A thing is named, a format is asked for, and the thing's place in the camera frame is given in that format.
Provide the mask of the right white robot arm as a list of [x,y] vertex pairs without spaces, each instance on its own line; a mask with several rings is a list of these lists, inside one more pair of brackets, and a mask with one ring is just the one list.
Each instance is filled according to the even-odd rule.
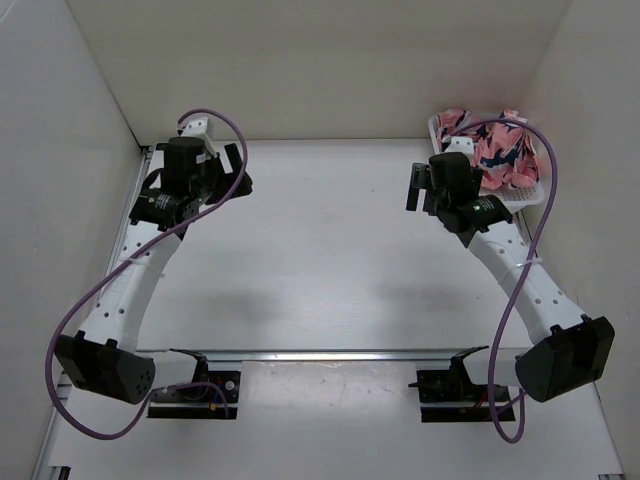
[[522,389],[546,402],[599,380],[615,331],[566,297],[529,254],[505,204],[480,192],[481,172],[460,152],[411,167],[406,208],[422,209],[456,235],[493,275],[528,333],[527,349],[472,347],[453,357],[449,387],[470,400],[485,385]]

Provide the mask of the pink shark print shorts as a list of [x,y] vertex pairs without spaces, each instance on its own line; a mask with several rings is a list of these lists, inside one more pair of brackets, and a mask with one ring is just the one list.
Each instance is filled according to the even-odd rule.
[[470,137],[474,143],[471,165],[483,172],[483,188],[534,187],[539,181],[539,159],[530,134],[512,124],[487,123],[468,127],[468,124],[479,120],[479,116],[465,109],[439,112],[436,115],[438,146],[444,149],[444,139],[464,128],[459,135]]

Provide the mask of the white plastic basket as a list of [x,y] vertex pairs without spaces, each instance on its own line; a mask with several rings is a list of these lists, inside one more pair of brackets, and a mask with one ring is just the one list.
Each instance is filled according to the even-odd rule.
[[[431,116],[428,120],[428,131],[429,138],[432,142],[433,152],[435,154],[440,154],[442,152],[441,144],[437,140],[438,127],[438,116]],[[527,206],[539,205],[546,199],[545,191],[541,182],[536,183],[530,188],[511,188],[505,185],[496,190],[480,188],[480,194],[495,195],[503,202],[505,207],[511,213],[516,213]]]

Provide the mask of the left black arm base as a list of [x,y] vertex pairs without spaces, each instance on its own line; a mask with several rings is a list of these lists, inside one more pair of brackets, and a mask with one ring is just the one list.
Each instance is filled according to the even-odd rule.
[[152,355],[156,373],[147,407],[149,419],[235,420],[241,371],[211,366],[206,355],[170,349]]

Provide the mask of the aluminium frame rail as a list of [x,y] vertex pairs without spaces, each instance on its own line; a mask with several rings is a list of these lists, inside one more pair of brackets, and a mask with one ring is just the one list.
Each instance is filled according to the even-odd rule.
[[79,390],[49,464],[72,479],[613,479],[591,387],[529,402],[524,438],[425,423],[413,384],[491,342],[507,299],[439,222],[405,208],[425,140],[254,142],[253,193],[192,225],[139,335],[241,373],[233,420],[134,420]]

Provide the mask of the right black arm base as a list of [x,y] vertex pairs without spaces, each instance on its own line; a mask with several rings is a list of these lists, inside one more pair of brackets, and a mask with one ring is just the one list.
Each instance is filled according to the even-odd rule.
[[[489,411],[488,368],[491,348],[472,347],[447,359],[422,360],[416,363],[416,379],[409,384],[418,391],[423,423],[484,423],[491,420]],[[494,374],[494,399],[498,419],[516,419],[512,398],[520,383],[515,362],[525,351],[521,348],[498,350]]]

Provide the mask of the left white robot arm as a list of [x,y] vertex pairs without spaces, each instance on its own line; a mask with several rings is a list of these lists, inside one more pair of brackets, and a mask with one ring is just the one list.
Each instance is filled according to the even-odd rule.
[[210,377],[197,354],[172,350],[157,358],[141,356],[139,332],[189,226],[252,191],[244,141],[217,153],[206,135],[184,132],[161,152],[162,166],[147,174],[133,202],[117,265],[85,296],[95,306],[75,333],[57,328],[47,351],[49,362],[58,362],[74,387],[133,405],[156,386],[174,384],[188,400],[208,392]]

